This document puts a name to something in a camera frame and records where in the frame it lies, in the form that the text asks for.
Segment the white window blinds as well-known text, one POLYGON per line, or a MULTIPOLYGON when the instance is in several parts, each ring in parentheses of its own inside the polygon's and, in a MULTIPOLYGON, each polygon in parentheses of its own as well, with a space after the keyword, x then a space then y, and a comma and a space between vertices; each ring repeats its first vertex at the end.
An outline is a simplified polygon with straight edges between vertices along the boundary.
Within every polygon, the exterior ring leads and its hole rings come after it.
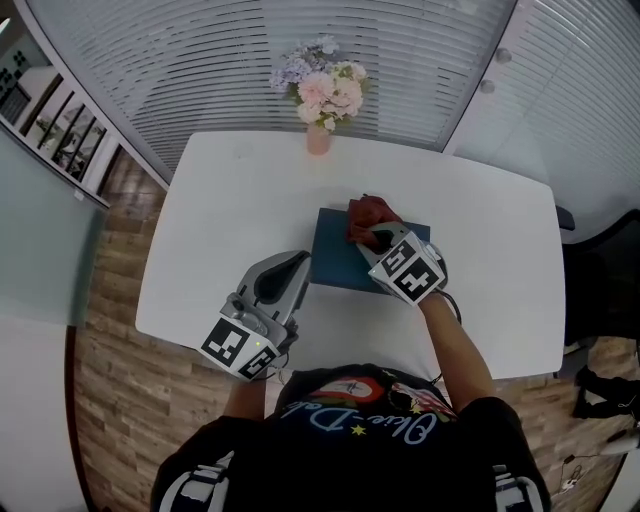
POLYGON ((369 88, 353 137, 640 192, 640 12, 630 0, 25 0, 74 77, 164 177, 199 131, 302 126, 271 71, 331 35, 369 88), (512 60, 494 60, 499 47, 512 60))

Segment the person's left forearm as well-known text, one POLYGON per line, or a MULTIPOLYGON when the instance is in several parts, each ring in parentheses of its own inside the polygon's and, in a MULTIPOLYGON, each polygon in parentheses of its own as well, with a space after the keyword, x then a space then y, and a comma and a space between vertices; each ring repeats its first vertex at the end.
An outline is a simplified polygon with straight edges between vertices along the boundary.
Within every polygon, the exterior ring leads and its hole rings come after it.
POLYGON ((266 381, 235 380, 224 406, 222 416, 262 421, 265 418, 266 381))

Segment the red-brown cloth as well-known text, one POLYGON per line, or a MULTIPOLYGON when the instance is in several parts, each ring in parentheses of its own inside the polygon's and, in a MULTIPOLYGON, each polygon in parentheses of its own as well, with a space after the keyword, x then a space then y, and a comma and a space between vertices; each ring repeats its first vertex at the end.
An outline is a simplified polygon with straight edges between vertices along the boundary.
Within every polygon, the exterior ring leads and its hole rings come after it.
POLYGON ((362 244, 370 249, 381 247, 371 227, 387 222, 403 222, 384 199, 371 195, 351 199, 348 204, 347 218, 347 241, 362 244))

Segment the person's right forearm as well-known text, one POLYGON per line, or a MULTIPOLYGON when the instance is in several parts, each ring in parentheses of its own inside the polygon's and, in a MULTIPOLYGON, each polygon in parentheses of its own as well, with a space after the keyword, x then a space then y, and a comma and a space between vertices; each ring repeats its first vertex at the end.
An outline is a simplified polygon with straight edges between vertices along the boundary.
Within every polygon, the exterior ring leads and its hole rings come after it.
POLYGON ((493 396, 495 387, 489 368, 446 299, 430 294, 419 303, 419 309, 453 410, 460 413, 471 402, 493 396))

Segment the shelf with black railings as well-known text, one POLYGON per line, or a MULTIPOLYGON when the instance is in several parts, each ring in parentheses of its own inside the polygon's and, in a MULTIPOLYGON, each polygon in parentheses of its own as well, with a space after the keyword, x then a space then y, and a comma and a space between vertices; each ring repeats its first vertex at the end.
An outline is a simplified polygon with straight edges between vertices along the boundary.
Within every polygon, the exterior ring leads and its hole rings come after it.
POLYGON ((0 7, 0 117, 59 171, 104 194, 118 142, 7 6, 0 7))

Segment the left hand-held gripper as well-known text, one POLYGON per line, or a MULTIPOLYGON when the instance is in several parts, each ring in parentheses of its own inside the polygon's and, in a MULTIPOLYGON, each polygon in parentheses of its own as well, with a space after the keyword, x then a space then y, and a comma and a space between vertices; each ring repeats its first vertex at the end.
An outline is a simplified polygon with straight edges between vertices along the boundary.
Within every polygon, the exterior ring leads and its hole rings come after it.
POLYGON ((261 378, 298 339, 291 316, 300 307, 310 269, 311 254, 304 250, 281 252, 252 265, 237 293, 227 297, 200 352, 238 379, 261 378))

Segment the pastel artificial flower bouquet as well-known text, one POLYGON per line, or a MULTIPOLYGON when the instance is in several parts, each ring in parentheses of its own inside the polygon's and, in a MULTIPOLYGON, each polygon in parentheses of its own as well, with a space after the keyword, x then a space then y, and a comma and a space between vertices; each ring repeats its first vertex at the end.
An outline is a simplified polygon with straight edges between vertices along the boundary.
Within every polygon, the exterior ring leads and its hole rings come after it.
POLYGON ((333 36, 297 45, 271 71, 271 89, 291 99, 299 119, 331 133, 361 110, 369 75, 365 67, 340 56, 333 36))

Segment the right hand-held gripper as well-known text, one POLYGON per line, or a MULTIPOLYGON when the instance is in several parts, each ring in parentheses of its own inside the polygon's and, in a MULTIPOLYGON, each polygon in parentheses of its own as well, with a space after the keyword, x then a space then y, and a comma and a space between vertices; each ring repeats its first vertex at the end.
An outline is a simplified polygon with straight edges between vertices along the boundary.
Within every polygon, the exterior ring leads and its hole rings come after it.
POLYGON ((356 248, 371 269, 368 275, 389 294, 416 306, 445 285, 443 259, 401 222, 379 223, 369 228, 372 236, 356 248))

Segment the pink vase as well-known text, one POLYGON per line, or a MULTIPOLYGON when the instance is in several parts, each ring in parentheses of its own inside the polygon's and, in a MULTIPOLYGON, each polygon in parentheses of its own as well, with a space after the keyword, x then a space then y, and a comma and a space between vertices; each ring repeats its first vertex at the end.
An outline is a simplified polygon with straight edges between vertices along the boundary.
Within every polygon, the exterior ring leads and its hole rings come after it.
POLYGON ((330 148, 331 132, 322 126, 309 124, 306 131, 307 151, 314 156, 325 155, 330 148))

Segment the dark blue tray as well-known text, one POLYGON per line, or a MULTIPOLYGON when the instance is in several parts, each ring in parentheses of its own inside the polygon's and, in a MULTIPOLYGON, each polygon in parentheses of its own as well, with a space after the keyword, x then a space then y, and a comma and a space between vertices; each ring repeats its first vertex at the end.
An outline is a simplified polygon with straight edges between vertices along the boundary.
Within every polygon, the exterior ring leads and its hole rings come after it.
MULTIPOLYGON (((427 225, 402 222, 424 242, 430 241, 427 225)), ((311 282, 318 285, 361 292, 389 293, 368 275, 371 270, 356 244, 346 239, 347 212, 329 208, 319 210, 311 251, 311 282)))

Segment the black office chair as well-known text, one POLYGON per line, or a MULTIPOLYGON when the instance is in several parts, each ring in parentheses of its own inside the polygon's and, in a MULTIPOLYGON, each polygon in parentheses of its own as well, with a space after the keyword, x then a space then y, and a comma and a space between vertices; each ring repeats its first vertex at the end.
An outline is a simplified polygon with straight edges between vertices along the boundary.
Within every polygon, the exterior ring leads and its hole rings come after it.
POLYGON ((563 361, 584 364, 601 337, 640 346, 640 210, 601 233, 562 246, 565 279, 563 361))

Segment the person's black printed t-shirt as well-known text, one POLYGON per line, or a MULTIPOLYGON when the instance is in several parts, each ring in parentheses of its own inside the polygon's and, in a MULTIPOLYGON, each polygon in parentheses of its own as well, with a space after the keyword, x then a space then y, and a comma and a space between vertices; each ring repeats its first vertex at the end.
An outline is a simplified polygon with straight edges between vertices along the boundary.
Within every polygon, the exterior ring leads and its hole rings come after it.
POLYGON ((297 372, 262 421, 220 417, 160 466, 151 512, 550 512, 516 412, 460 413, 372 364, 297 372))

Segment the white device on floor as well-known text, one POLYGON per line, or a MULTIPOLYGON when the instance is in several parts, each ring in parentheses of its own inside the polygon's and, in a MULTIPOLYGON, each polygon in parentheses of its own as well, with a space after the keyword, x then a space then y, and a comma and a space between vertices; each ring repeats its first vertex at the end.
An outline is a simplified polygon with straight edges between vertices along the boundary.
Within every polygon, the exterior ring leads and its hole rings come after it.
POLYGON ((616 456, 640 449, 640 428, 625 429, 609 437, 599 454, 616 456))

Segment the black bag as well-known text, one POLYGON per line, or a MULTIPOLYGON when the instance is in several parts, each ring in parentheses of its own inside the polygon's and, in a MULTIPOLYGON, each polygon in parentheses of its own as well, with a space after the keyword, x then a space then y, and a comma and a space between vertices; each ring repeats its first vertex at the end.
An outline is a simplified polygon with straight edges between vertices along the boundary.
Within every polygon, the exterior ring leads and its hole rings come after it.
POLYGON ((572 416, 578 419, 608 419, 631 416, 640 424, 640 380, 603 378, 588 366, 575 378, 578 396, 572 416))

